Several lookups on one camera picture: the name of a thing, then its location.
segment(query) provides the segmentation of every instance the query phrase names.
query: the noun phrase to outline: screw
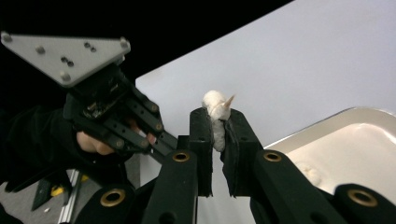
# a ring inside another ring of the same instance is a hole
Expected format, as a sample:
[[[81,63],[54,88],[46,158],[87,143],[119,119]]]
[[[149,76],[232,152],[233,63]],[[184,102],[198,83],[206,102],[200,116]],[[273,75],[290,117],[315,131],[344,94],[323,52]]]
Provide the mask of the screw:
[[[37,46],[37,47],[35,47],[35,51],[37,52],[37,53],[39,53],[39,54],[43,54],[43,53],[45,53],[46,52],[46,50],[43,48],[43,46]]]
[[[71,77],[70,77],[69,74],[67,74],[64,71],[61,71],[60,73],[61,73],[61,78],[62,78],[63,81],[70,81]]]
[[[128,41],[124,37],[120,39],[120,43],[123,48],[128,48]]]
[[[11,42],[11,41],[12,41],[12,37],[11,37],[9,34],[7,34],[7,33],[2,33],[2,34],[1,34],[1,38],[2,38],[4,41],[6,41],[6,42]]]

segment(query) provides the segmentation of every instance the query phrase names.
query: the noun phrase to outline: white surface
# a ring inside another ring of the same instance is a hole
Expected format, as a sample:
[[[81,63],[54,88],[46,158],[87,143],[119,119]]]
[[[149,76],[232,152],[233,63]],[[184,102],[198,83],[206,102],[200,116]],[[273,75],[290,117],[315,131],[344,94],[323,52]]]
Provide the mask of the white surface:
[[[297,0],[136,81],[165,130],[189,134],[210,90],[235,94],[263,146],[353,106],[396,112],[396,1]],[[248,199],[228,194],[214,153],[213,198],[198,223],[254,223]],[[160,165],[142,157],[142,184]]]
[[[313,184],[329,193],[339,184],[355,183],[396,204],[396,137],[382,127],[350,124],[287,155],[315,171],[320,181]]]

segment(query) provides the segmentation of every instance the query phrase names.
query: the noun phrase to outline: finger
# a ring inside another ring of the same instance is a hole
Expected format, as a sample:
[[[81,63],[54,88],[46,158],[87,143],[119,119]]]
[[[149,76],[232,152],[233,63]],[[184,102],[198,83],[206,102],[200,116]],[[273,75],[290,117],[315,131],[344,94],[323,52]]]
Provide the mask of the finger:
[[[136,133],[140,132],[140,128],[139,128],[139,126],[137,126],[135,119],[128,118],[128,119],[126,119],[126,122],[129,124],[129,127],[131,128],[132,131],[134,131]]]
[[[93,145],[90,137],[85,134],[84,132],[78,132],[77,133],[77,141],[79,144],[79,147],[86,152],[96,152],[95,146]]]
[[[148,133],[148,135],[146,136],[146,139],[149,141],[149,143],[150,143],[151,145],[154,145],[155,142],[157,141],[157,138],[156,138],[155,135],[152,134],[152,133]]]
[[[96,145],[96,151],[102,156],[114,153],[114,149],[104,144],[103,142],[98,142],[98,144]]]
[[[137,125],[135,119],[128,118],[128,119],[126,119],[126,122],[130,125],[129,127],[131,128],[131,130],[133,130],[136,133],[139,133],[140,135],[145,135],[146,139],[149,141],[149,143],[151,145],[155,144],[155,142],[157,141],[157,138],[155,137],[155,135],[152,133],[148,133],[148,134],[143,133],[142,130]]]

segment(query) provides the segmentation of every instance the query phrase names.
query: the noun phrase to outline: mounting plate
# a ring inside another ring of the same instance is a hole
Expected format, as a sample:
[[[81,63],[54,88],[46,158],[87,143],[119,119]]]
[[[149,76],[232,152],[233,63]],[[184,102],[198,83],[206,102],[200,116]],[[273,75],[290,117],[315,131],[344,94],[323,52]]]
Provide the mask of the mounting plate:
[[[26,62],[71,88],[131,50],[125,38],[104,39],[1,33],[3,45]]]

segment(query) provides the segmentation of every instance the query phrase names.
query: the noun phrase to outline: yellow part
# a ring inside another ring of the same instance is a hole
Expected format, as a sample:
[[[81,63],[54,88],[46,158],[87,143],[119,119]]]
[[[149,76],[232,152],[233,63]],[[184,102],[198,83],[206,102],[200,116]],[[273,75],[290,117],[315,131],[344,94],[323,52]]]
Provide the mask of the yellow part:
[[[88,180],[89,178],[86,176],[86,175],[83,175],[82,177],[81,177],[81,182],[84,182],[84,181],[86,181],[86,180]]]
[[[50,192],[50,196],[55,197],[57,195],[60,195],[64,192],[64,188],[62,187],[53,187],[52,191]]]
[[[81,182],[84,182],[86,180],[88,180],[89,178],[86,175],[83,175],[81,177]],[[60,195],[64,192],[64,188],[62,187],[53,187],[51,192],[50,192],[50,196],[55,197],[57,195]]]

